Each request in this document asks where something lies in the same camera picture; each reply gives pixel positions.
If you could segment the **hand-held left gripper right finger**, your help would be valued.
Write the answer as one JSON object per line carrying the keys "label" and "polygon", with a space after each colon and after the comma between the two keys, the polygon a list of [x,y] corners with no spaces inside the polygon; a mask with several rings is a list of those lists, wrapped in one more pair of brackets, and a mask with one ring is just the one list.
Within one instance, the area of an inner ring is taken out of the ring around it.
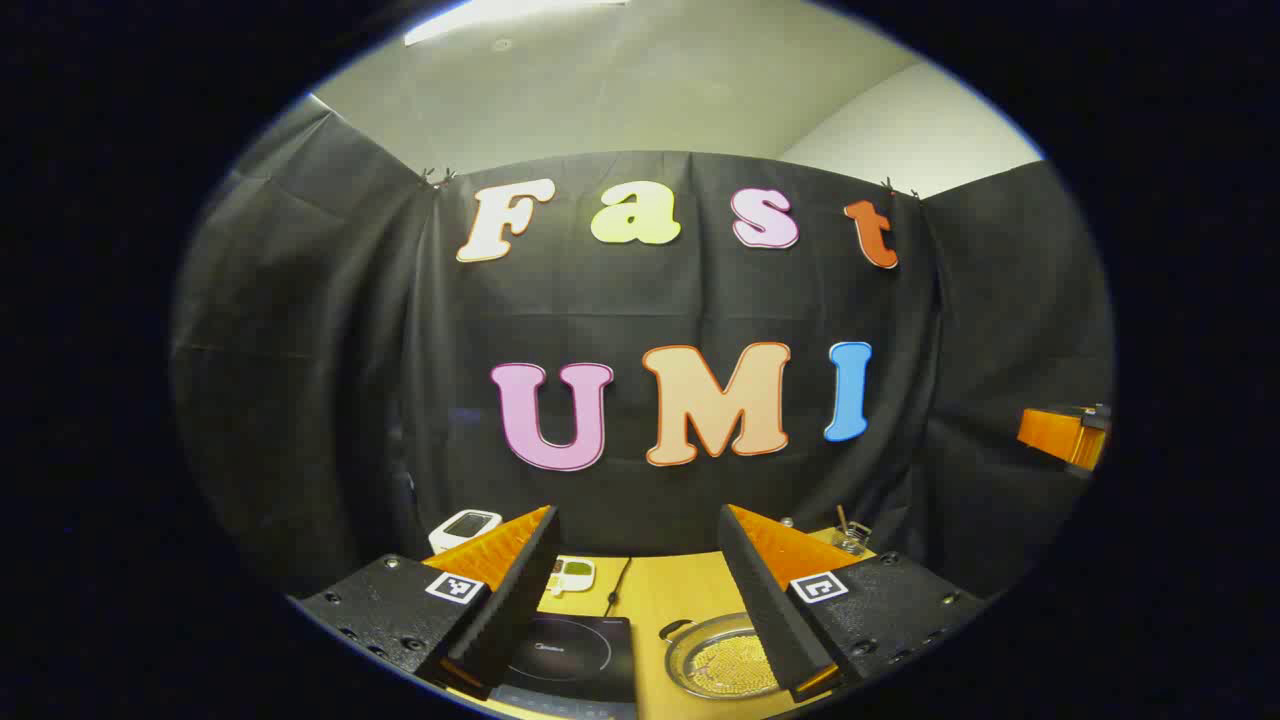
{"label": "hand-held left gripper right finger", "polygon": [[986,610],[904,553],[850,553],[732,503],[717,538],[771,670],[797,702],[878,682]]}

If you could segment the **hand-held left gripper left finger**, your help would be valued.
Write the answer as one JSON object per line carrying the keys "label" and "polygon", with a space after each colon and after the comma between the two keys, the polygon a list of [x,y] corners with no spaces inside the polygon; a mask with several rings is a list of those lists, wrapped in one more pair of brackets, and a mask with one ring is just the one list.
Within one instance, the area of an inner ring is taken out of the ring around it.
{"label": "hand-held left gripper left finger", "polygon": [[355,648],[486,700],[534,619],[561,551],[541,506],[430,559],[375,559],[297,605]]}

